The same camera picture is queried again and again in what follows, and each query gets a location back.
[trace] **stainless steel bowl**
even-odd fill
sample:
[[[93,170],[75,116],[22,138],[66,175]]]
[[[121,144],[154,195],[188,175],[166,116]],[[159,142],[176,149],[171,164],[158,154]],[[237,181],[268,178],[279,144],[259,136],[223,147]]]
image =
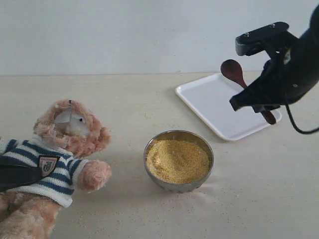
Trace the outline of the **stainless steel bowl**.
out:
[[[179,141],[185,140],[188,142],[195,143],[196,145],[201,147],[207,153],[209,161],[210,161],[209,171],[202,179],[195,181],[195,182],[192,182],[192,183],[187,183],[187,184],[174,184],[174,183],[168,183],[168,182],[165,182],[163,180],[160,180],[159,178],[157,178],[155,175],[153,175],[150,172],[150,170],[147,166],[147,155],[149,153],[149,150],[158,141],[170,140],[170,139],[179,140]],[[214,154],[213,154],[213,150],[211,149],[209,144],[203,138],[198,136],[197,134],[189,132],[189,131],[185,131],[185,130],[170,130],[170,131],[165,131],[163,133],[160,133],[160,134],[156,135],[155,137],[153,137],[149,141],[149,143],[147,144],[147,146],[145,147],[145,150],[144,150],[144,166],[145,166],[146,172],[148,173],[150,178],[158,186],[160,186],[164,190],[171,191],[174,193],[191,192],[194,189],[199,188],[207,180],[207,178],[210,176],[211,170],[213,168],[213,164],[214,164]]]

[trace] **teddy bear head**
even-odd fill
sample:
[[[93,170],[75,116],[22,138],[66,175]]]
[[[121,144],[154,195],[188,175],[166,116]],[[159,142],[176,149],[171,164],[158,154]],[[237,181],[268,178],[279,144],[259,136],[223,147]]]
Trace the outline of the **teddy bear head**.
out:
[[[77,158],[103,150],[110,142],[108,129],[80,102],[60,100],[37,119],[33,132]]]

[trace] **yellow grain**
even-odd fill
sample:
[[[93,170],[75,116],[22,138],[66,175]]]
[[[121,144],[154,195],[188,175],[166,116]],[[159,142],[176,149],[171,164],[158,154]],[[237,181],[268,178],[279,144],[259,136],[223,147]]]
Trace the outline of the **yellow grain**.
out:
[[[147,155],[150,172],[168,183],[191,183],[202,179],[209,164],[206,152],[187,141],[158,141]]]

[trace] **striped shirt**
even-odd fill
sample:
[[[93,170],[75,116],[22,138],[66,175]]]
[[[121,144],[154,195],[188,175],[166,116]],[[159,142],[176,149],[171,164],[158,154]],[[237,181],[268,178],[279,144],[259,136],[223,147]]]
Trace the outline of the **striped shirt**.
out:
[[[0,139],[0,155],[6,163],[38,167],[39,156],[59,156],[59,161],[51,175],[29,186],[10,189],[14,192],[34,193],[49,197],[63,207],[72,203],[72,194],[78,176],[88,160],[75,159],[73,153],[46,143],[40,136],[31,140]]]

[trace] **white tray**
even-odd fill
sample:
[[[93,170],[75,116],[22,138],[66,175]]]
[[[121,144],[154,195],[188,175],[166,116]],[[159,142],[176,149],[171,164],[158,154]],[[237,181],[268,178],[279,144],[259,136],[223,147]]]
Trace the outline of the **white tray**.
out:
[[[233,110],[229,100],[242,90],[218,73],[180,85],[175,92],[219,137],[235,141],[270,126],[251,107]],[[272,113],[279,122],[281,113],[278,110]]]

